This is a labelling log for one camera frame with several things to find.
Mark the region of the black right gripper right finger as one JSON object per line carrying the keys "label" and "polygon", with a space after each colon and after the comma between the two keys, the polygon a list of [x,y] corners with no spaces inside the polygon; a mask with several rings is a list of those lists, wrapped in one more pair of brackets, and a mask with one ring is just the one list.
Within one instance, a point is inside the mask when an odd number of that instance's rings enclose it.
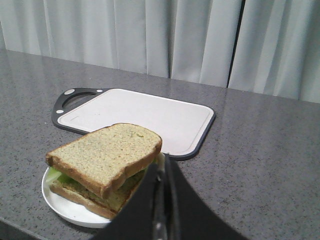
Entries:
{"label": "black right gripper right finger", "polygon": [[169,156],[164,158],[165,203],[170,240],[245,240],[220,219],[194,191]]}

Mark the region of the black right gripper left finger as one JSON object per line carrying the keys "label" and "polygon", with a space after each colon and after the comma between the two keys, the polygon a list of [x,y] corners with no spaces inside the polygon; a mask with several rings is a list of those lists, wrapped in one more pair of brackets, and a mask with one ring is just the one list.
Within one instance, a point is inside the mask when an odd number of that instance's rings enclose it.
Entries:
{"label": "black right gripper left finger", "polygon": [[93,240],[161,240],[163,173],[151,164],[138,189],[120,213]]}

